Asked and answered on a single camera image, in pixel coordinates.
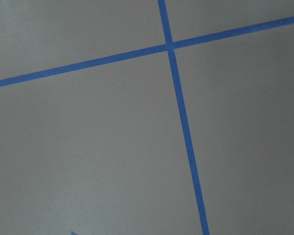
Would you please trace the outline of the blue tape grid lines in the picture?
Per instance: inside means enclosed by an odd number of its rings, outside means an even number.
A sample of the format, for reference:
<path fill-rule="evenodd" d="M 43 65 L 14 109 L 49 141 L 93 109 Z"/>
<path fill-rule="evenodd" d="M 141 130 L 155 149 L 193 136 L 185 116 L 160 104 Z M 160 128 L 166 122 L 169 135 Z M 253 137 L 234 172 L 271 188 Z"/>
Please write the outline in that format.
<path fill-rule="evenodd" d="M 199 213 L 201 230 L 204 235 L 208 235 L 210 233 L 209 225 L 208 225 L 208 220 L 206 215 L 202 189 L 200 185 L 200 176 L 199 176 L 198 168 L 196 164 L 196 156 L 194 152 L 191 131 L 189 128 L 189 122 L 188 122 L 187 111 L 185 107 L 185 101 L 184 101 L 183 90 L 182 90 L 175 51 L 176 49 L 183 48 L 183 47 L 190 47 L 190 46 L 204 44 L 208 42 L 219 41 L 225 38 L 237 37 L 240 35 L 245 35 L 245 34 L 254 33 L 258 31 L 264 31 L 264 30 L 269 30 L 272 28 L 292 25 L 294 24 L 294 16 L 282 18 L 278 20 L 273 20 L 269 22 L 264 22 L 264 23 L 248 25 L 248 26 L 239 27 L 235 29 L 215 32 L 215 33 L 188 38 L 184 40 L 174 41 L 172 38 L 172 31 L 170 27 L 170 20 L 168 16 L 167 7 L 166 7 L 166 2 L 164 0 L 158 1 L 158 8 L 159 8 L 160 17 L 161 17 L 162 29 L 164 32 L 164 38 L 165 38 L 164 44 L 137 49 L 133 51 L 128 51 L 128 52 L 124 52 L 120 54 L 110 55 L 106 57 L 96 58 L 93 60 L 78 62 L 74 64 L 64 65 L 60 67 L 55 67 L 52 69 L 36 71 L 33 73 L 18 75 L 18 76 L 6 78 L 6 79 L 1 79 L 0 87 L 10 86 L 10 85 L 18 84 L 18 83 L 23 83 L 23 82 L 50 77 L 54 75 L 83 70 L 83 69 L 101 66 L 105 64 L 111 64 L 111 63 L 128 60 L 132 58 L 139 58 L 139 57 L 152 55 L 152 54 L 156 54 L 160 52 L 167 52 L 170 69 L 171 69 L 175 97 L 176 97 L 179 116 L 180 116 L 180 123 L 181 123 L 182 131 L 183 131 L 183 138 L 184 138 L 187 156 L 188 156 L 192 183 L 193 183 L 193 187 L 195 191 L 196 204 L 197 204 L 197 209 Z"/>

